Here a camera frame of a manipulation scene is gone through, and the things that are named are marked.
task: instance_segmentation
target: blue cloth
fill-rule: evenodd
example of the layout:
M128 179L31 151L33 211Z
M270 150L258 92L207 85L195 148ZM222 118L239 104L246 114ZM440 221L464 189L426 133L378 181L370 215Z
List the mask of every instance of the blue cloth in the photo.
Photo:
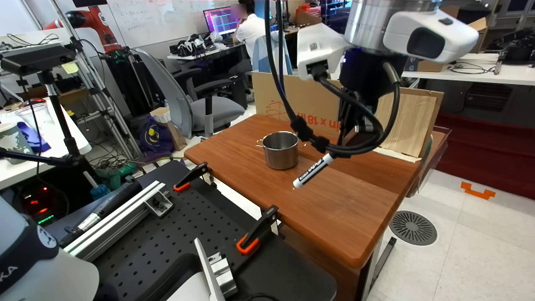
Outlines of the blue cloth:
M26 138L26 141L28 141L28 144L34 153L43 153L51 148L50 145L41 137L41 149L39 149L39 136L37 135L37 131L28 126L26 123L17 122L17 127L22 132L22 135L24 135L24 138Z
M279 36L277 32L271 32L271 46L273 49L273 59L275 60L275 66L279 65ZM283 39L283 47L286 61L286 70L284 74L293 75L292 63L290 62L290 55L288 54L288 48L286 48L286 39ZM253 57L251 59L253 64L253 71L259 72L271 72L268 59L268 47L266 46L266 36L260 36L255 41L255 50L253 51Z
M139 143L143 150L154 153L173 151L173 140L168 128L158 125L152 116L147 117Z

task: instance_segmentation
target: black optical breadboard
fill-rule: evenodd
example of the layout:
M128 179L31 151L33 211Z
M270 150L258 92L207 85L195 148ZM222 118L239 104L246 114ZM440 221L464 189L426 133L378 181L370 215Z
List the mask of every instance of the black optical breadboard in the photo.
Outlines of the black optical breadboard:
M208 256L243 236L244 230L193 189L167 195L174 206L161 219L148 215L93 261L100 275L95 300L158 300L147 294L171 279L176 286L186 270L200 270L193 240Z

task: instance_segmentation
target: white tile floor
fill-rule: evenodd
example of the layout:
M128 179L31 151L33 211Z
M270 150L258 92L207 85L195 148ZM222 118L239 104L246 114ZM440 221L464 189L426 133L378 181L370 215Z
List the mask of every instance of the white tile floor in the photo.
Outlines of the white tile floor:
M232 124L255 113L250 104ZM193 138L188 147L199 142ZM184 150L173 155L183 154ZM474 190L496 192L494 198L483 200L464 193L461 181L433 171L420 193L403 201L400 210L427 217L438 238L429 246L398 239L368 301L535 300L535 201L464 180ZM221 181L216 183L232 202L260 217L256 205ZM387 229L381 250L392 236Z

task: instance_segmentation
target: gray office chair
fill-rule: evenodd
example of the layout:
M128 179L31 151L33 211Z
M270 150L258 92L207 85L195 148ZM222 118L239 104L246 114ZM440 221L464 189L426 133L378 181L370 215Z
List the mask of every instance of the gray office chair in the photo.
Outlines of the gray office chair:
M140 56L155 82L158 83L169 104L171 122L186 138L189 139L194 133L203 131L204 136L208 138L213 135L214 129L229 125L231 121L245 113L244 108L234 101L214 96L224 87L231 85L232 81L223 79L200 85L195 88L199 99L192 101L167 68L155 57L139 48L132 52ZM190 69L175 76L178 80L184 80L199 72L201 72L200 69Z

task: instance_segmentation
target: wooden table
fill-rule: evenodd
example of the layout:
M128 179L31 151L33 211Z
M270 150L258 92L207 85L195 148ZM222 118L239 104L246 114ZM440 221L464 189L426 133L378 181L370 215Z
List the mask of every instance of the wooden table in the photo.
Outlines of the wooden table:
M207 161L214 176L260 208L277 205L281 221L296 233L288 232L287 241L337 278L337 299L354 300L363 281L360 270L422 176L422 164L369 152L337 159L303 188L294 189L292 181L321 154L301 147L297 166L278 171L266 165L263 149L255 146L269 133L289 130L285 122L254 115L188 149L185 156L196 164ZM430 158L435 159L444 151L446 136L433 136Z

